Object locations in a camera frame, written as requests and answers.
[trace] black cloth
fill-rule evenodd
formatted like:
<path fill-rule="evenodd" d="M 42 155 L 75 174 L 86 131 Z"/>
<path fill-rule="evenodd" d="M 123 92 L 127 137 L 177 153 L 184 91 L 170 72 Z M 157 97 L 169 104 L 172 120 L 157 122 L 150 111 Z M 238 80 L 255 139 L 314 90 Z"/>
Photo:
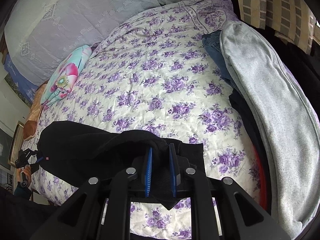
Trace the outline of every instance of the black cloth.
<path fill-rule="evenodd" d="M 168 210 L 179 199 L 173 198 L 169 168 L 169 144 L 177 155 L 188 158 L 205 173 L 203 144 L 185 144 L 179 140 L 159 138 L 149 131 L 130 130 L 110 133 L 88 125 L 60 121 L 46 127 L 39 138 L 38 150 L 44 159 L 40 166 L 54 176 L 80 187 L 91 177 L 108 179 L 132 165 L 138 156 L 153 149 L 150 195 Z"/>
<path fill-rule="evenodd" d="M 31 197 L 31 190 L 28 189 L 27 187 L 21 187 L 21 183 L 18 182 L 17 183 L 17 187 L 16 187 L 16 190 L 14 191 L 13 193 L 15 196 L 17 197 L 22 197 L 22 198 L 25 198 L 25 199 L 30 199 Z"/>
<path fill-rule="evenodd" d="M 1 239 L 27 240 L 46 221 L 55 206 L 40 205 L 17 197 L 0 187 Z"/>
<path fill-rule="evenodd" d="M 271 214 L 271 180 L 270 180 L 270 170 L 269 163 L 267 159 L 266 150 L 263 146 L 261 135 L 257 126 L 257 123 L 253 117 L 253 114 L 244 100 L 244 98 L 237 92 L 233 90 L 232 94 L 229 96 L 229 101 L 231 106 L 238 111 L 241 115 L 241 119 L 244 125 L 245 130 L 250 137 L 252 144 L 256 148 L 256 151 L 259 155 L 260 163 L 262 165 L 265 180 L 266 180 L 266 191 L 267 191 L 267 209 L 266 211 Z"/>

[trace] blue jeans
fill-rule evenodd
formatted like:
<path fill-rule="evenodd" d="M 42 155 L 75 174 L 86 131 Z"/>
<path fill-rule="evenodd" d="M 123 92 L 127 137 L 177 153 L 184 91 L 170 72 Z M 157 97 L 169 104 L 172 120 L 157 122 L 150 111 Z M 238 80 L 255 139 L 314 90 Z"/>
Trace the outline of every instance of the blue jeans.
<path fill-rule="evenodd" d="M 213 59 L 213 61 L 217 64 L 218 68 L 220 69 L 221 77 L 223 78 L 223 80 L 228 85 L 236 89 L 241 95 L 238 87 L 236 86 L 235 82 L 229 74 L 229 71 L 227 70 L 226 62 L 224 61 L 224 58 L 222 56 L 219 40 L 220 33 L 221 30 L 217 30 L 213 33 L 202 35 L 202 44 L 207 53 L 210 55 L 210 57 Z"/>

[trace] wall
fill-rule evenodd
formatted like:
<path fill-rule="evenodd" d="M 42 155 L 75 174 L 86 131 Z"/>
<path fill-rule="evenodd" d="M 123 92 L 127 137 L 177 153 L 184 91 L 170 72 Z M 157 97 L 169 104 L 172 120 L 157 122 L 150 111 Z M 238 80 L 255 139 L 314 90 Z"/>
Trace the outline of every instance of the wall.
<path fill-rule="evenodd" d="M 13 137 L 18 121 L 25 123 L 30 109 L 4 80 L 6 75 L 7 72 L 0 61 L 0 129 Z"/>

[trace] folded gray fleece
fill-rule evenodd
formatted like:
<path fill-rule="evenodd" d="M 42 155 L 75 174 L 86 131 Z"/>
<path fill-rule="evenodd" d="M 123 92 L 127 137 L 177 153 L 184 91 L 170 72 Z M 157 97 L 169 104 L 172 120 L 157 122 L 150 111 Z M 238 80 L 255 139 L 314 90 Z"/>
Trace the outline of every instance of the folded gray fleece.
<path fill-rule="evenodd" d="M 242 22 L 226 22 L 220 47 L 266 148 L 272 187 L 271 216 L 294 239 L 319 206 L 317 116 L 278 54 L 254 29 Z"/>

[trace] bedsheet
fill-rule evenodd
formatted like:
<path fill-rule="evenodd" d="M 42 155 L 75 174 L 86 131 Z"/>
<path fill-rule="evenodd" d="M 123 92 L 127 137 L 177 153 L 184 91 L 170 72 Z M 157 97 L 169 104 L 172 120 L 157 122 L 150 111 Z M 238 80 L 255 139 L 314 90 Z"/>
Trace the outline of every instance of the bedsheet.
<path fill-rule="evenodd" d="M 110 132 L 148 130 L 203 143 L 207 176 L 230 176 L 259 202 L 252 142 L 228 100 L 232 88 L 201 42 L 202 34 L 223 28 L 226 20 L 237 20 L 230 0 L 182 1 L 132 17 L 96 48 L 73 91 L 43 111 L 35 138 L 23 149 L 36 149 L 41 131 L 59 120 Z M 32 187 L 57 204 L 76 190 L 41 167 Z M 190 199 L 170 211 L 160 204 L 132 203 L 131 231 L 190 239 Z"/>

